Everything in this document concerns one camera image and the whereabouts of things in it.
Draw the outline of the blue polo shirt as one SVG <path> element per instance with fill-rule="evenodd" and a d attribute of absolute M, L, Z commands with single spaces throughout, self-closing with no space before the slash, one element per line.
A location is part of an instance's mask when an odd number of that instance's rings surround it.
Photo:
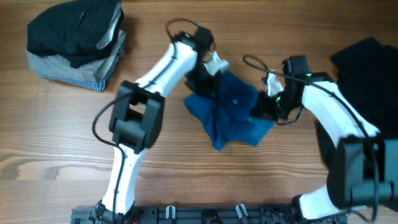
<path fill-rule="evenodd" d="M 218 86 L 218 99 L 194 93 L 183 103 L 190 114 L 202 123 L 212 146 L 220 151 L 229 141 L 257 146 L 273 127 L 272 120 L 250 115 L 258 97 L 259 92 L 254 86 L 228 71 L 223 74 Z"/>

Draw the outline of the dark green garment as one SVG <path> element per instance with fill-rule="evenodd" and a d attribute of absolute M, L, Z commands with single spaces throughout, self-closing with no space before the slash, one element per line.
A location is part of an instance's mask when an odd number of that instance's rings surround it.
<path fill-rule="evenodd" d="M 340 93 L 359 118 L 377 128 L 375 136 L 349 134 L 332 141 L 318 125 L 330 200 L 340 209 L 381 203 L 397 210 L 397 49 L 371 37 L 330 60 L 338 69 Z"/>

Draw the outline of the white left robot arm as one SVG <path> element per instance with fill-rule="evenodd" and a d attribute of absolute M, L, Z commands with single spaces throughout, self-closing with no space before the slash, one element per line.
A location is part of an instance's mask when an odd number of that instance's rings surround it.
<path fill-rule="evenodd" d="M 141 161 L 156 142 L 164 115 L 165 99 L 181 78 L 200 95 L 212 96 L 218 85 L 224 60 L 216 53 L 204 61 L 214 43 L 211 31 L 199 26 L 194 35 L 181 32 L 171 38 L 164 56 L 134 82 L 123 81 L 112 108 L 109 131 L 114 164 L 106 195 L 96 206 L 103 223 L 130 223 L 135 202 L 135 185 Z"/>

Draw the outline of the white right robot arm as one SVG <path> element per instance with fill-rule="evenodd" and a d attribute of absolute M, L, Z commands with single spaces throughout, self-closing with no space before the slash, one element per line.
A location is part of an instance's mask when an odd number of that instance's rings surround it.
<path fill-rule="evenodd" d="M 366 121 L 325 72 L 310 71 L 303 55 L 282 62 L 282 72 L 274 72 L 259 58 L 252 67 L 266 73 L 252 114 L 274 121 L 288 116 L 294 109 L 309 110 L 318 120 L 318 137 L 326 137 L 332 146 L 326 185 L 295 196 L 280 215 L 287 223 L 336 222 L 350 213 L 371 223 L 379 206 L 397 201 L 397 140 L 383 138 L 373 124 Z"/>

